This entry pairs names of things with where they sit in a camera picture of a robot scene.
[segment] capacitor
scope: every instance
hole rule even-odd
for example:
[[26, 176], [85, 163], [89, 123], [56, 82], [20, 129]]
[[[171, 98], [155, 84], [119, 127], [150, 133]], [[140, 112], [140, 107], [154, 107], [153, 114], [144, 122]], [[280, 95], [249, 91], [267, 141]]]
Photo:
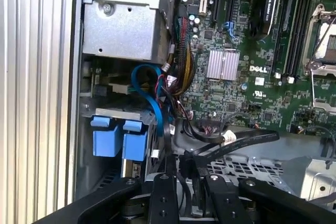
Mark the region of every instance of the capacitor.
[[240, 85], [240, 89], [242, 90], [242, 91], [246, 91], [247, 90], [247, 83], [242, 83], [241, 85]]

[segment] black cable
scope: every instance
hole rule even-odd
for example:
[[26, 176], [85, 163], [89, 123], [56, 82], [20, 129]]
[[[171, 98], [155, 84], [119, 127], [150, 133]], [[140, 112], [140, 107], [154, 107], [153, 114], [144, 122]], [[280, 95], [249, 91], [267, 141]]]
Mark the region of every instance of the black cable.
[[[206, 154], [204, 156], [195, 156], [195, 161], [197, 164], [197, 167], [206, 167], [207, 164], [209, 164], [212, 161], [215, 161], [218, 158], [221, 158], [233, 151], [236, 151], [238, 149], [255, 145], [255, 144], [263, 144], [263, 143], [269, 143], [276, 140], [279, 140], [279, 133], [272, 130], [249, 130], [249, 131], [241, 131], [236, 132], [235, 135], [237, 136], [237, 140], [231, 144], [227, 144], [224, 146], [221, 146], [220, 148], [214, 150], [213, 152], [210, 152], [209, 154]], [[208, 147], [208, 145], [201, 148], [201, 151], [204, 152], [205, 149]], [[199, 150], [195, 150], [191, 152], [192, 155], [196, 155], [195, 153], [201, 153]]]
[[330, 158], [334, 158], [335, 151], [336, 151], [336, 139], [335, 139], [334, 134], [332, 134], [331, 131], [329, 131], [327, 128], [322, 127], [322, 126], [318, 126], [318, 125], [310, 126], [310, 127], [306, 128], [304, 130], [304, 132], [310, 131], [310, 130], [313, 130], [313, 129], [323, 130], [330, 135], [330, 137], [331, 137], [330, 140], [331, 140], [331, 144], [332, 144], [332, 151], [331, 151], [331, 154], [330, 154]]
[[193, 134], [190, 133], [188, 122], [186, 120], [183, 120], [182, 129], [188, 137], [193, 137]]
[[192, 213], [192, 198], [191, 198], [191, 192], [190, 189], [187, 185], [187, 182], [185, 181], [184, 177], [180, 174], [177, 173], [176, 174], [176, 178], [180, 181], [180, 184], [182, 186], [182, 189], [184, 191], [185, 194], [185, 209], [184, 209], [184, 213], [183, 213], [183, 217], [191, 217], [191, 213]]
[[180, 203], [180, 206], [179, 206], [179, 212], [181, 211], [181, 208], [182, 208], [182, 205], [183, 205], [183, 201], [184, 201], [184, 191], [182, 189], [182, 199], [181, 199], [181, 203]]
[[[222, 144], [222, 143], [223, 143], [222, 131], [219, 131], [219, 134], [218, 134], [217, 136], [214, 136], [214, 137], [213, 137], [213, 136], [205, 136], [205, 135], [201, 135], [201, 134], [199, 134], [198, 132], [196, 132], [196, 131], [194, 130], [194, 128], [192, 127], [192, 125], [191, 125], [191, 122], [190, 122], [190, 120], [189, 120], [189, 118], [188, 118], [188, 114], [187, 114], [187, 112], [185, 111], [185, 109], [184, 109], [182, 103], [181, 103], [179, 100], [177, 100], [177, 103], [178, 103], [178, 105], [180, 106], [180, 108], [181, 108], [183, 114], [185, 115], [185, 118], [186, 118], [186, 121], [187, 121], [187, 123], [188, 123], [188, 126], [189, 126], [189, 129], [190, 129], [190, 131], [191, 131], [191, 134], [192, 134], [192, 136], [193, 136], [195, 139], [200, 140], [200, 141], [202, 141], [202, 142], [204, 142], [204, 143], [217, 143], [217, 144]], [[234, 116], [237, 116], [237, 115], [242, 115], [242, 116], [246, 116], [246, 117], [248, 117], [249, 120], [250, 120], [250, 123], [251, 123], [251, 124], [254, 124], [254, 122], [252, 121], [251, 117], [250, 117], [248, 114], [241, 113], [241, 112], [237, 112], [237, 113], [233, 113], [232, 115], [230, 115], [230, 116], [228, 116], [227, 118], [225, 118], [224, 121], [223, 121], [223, 122], [224, 122], [224, 125], [225, 125], [225, 123], [226, 123], [230, 118], [232, 118], [232, 117], [234, 117]]]
[[172, 95], [168, 92], [168, 90], [165, 87], [161, 87], [161, 90], [171, 105], [171, 112], [173, 114], [173, 117], [177, 118], [177, 112], [176, 112], [176, 106], [175, 106], [176, 103], [174, 102], [175, 101], [174, 98], [172, 97]]

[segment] perforated metal panel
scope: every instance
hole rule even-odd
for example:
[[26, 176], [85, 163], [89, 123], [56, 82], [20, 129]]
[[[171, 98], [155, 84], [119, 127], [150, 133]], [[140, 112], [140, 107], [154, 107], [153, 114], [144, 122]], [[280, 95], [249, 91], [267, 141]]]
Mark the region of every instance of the perforated metal panel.
[[209, 173], [226, 175], [233, 184], [245, 178], [256, 178], [291, 194], [294, 192], [280, 178], [281, 162], [243, 155], [226, 155], [208, 165]]

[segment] colored wires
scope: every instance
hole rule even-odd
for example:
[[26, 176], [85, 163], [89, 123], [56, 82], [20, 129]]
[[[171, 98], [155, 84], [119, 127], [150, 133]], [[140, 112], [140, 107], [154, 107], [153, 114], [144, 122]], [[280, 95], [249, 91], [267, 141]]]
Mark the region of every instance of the colored wires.
[[190, 87], [195, 76], [195, 59], [191, 50], [191, 28], [187, 18], [179, 17], [175, 22], [175, 55], [169, 55], [172, 65], [170, 74], [176, 78], [168, 87], [168, 92], [179, 97]]
[[233, 117], [236, 117], [236, 116], [243, 116], [243, 117], [246, 117], [248, 120], [249, 120], [249, 124], [252, 124], [255, 126], [255, 128], [259, 128], [258, 124], [253, 121], [253, 119], [246, 113], [242, 113], [242, 112], [236, 112], [236, 113], [233, 113], [229, 116], [227, 116], [226, 118], [223, 119], [223, 122], [219, 128], [219, 133], [216, 134], [215, 136], [207, 136], [206, 134], [201, 134], [200, 132], [197, 132], [191, 125], [191, 122], [190, 122], [190, 119], [188, 117], [188, 113], [187, 111], [185, 110], [185, 108], [183, 107], [182, 103], [177, 100], [177, 103], [182, 111], [182, 114], [184, 114], [185, 118], [186, 118], [186, 123], [183, 123], [183, 130], [186, 132], [186, 134], [188, 136], [192, 136], [194, 137], [195, 139], [197, 140], [200, 140], [202, 142], [205, 142], [205, 143], [215, 143], [215, 144], [220, 144], [223, 142], [223, 136], [222, 136], [222, 133], [224, 131], [224, 128], [226, 126], [226, 123], [229, 122], [229, 120]]

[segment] screw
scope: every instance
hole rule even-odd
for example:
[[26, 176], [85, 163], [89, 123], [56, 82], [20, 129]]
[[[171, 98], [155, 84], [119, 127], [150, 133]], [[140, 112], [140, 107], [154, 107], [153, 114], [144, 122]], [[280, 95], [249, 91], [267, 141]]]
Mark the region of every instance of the screw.
[[110, 4], [104, 4], [103, 11], [105, 14], [110, 14], [112, 11], [112, 6]]
[[211, 178], [212, 180], [218, 180], [218, 179], [219, 179], [218, 176], [216, 176], [216, 175], [211, 175], [210, 178]]
[[248, 185], [248, 186], [255, 186], [256, 183], [254, 183], [254, 182], [251, 181], [251, 180], [248, 180], [248, 181], [246, 181], [246, 185]]
[[129, 181], [126, 182], [126, 185], [133, 185], [134, 183], [135, 181], [130, 179]]
[[161, 215], [161, 217], [166, 217], [167, 216], [167, 212], [165, 210], [162, 210], [160, 212], [160, 215]]

